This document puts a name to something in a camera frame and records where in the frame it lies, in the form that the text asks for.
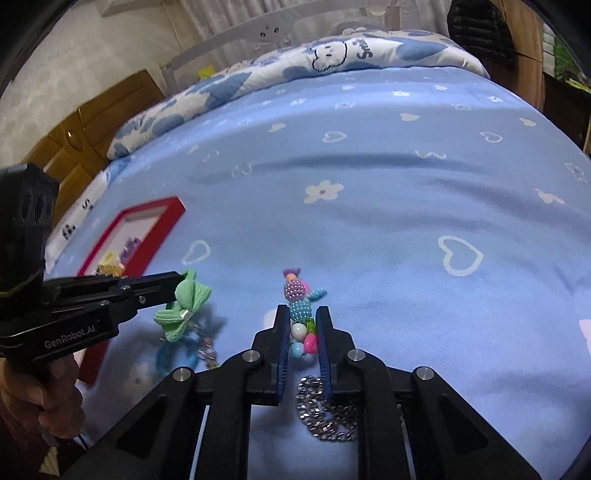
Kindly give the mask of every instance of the purple beaded ball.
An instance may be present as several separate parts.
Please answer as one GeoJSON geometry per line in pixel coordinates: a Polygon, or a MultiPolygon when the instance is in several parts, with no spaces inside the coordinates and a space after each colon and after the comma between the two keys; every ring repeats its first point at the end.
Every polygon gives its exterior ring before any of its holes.
{"type": "Polygon", "coordinates": [[[286,283],[285,287],[283,287],[283,296],[290,303],[296,300],[303,300],[306,296],[304,283],[298,278],[286,283]]]}

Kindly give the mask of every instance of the pink bead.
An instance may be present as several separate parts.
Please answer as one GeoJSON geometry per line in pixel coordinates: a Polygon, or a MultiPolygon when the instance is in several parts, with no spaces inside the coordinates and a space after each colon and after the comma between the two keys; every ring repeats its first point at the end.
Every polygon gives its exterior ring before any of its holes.
{"type": "Polygon", "coordinates": [[[318,347],[316,345],[316,335],[309,333],[304,339],[304,352],[314,355],[317,351],[318,347]]]}

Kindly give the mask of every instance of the white bead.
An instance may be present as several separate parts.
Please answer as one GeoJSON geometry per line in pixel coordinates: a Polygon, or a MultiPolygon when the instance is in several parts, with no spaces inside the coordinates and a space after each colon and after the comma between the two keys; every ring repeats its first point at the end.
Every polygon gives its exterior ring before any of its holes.
{"type": "Polygon", "coordinates": [[[294,323],[291,326],[291,336],[298,342],[301,342],[304,338],[306,338],[306,333],[307,329],[303,323],[294,323]]]}

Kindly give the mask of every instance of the metal screw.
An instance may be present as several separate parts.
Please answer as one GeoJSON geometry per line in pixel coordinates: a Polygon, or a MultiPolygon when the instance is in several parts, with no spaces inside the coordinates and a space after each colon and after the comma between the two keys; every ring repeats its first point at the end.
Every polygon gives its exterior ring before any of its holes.
{"type": "Polygon", "coordinates": [[[261,354],[256,350],[247,350],[242,354],[242,359],[245,362],[256,362],[261,357],[261,354]]]}
{"type": "Polygon", "coordinates": [[[353,348],[347,352],[347,356],[352,362],[360,362],[365,358],[365,352],[363,350],[353,348]]]}
{"type": "Polygon", "coordinates": [[[417,377],[421,380],[431,380],[435,376],[435,372],[429,367],[417,368],[417,377]]]}
{"type": "Polygon", "coordinates": [[[191,371],[185,367],[177,368],[173,372],[173,378],[177,382],[184,382],[185,380],[188,380],[189,378],[191,378],[191,371]]]}

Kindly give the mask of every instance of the cartoon face print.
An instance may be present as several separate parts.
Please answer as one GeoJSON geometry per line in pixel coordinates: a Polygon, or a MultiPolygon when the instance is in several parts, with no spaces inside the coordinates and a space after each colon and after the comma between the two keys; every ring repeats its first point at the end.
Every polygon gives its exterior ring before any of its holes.
{"type": "Polygon", "coordinates": [[[347,44],[344,41],[335,40],[318,45],[314,50],[316,57],[312,62],[312,68],[317,72],[326,72],[330,68],[338,67],[347,59],[347,44]]]}

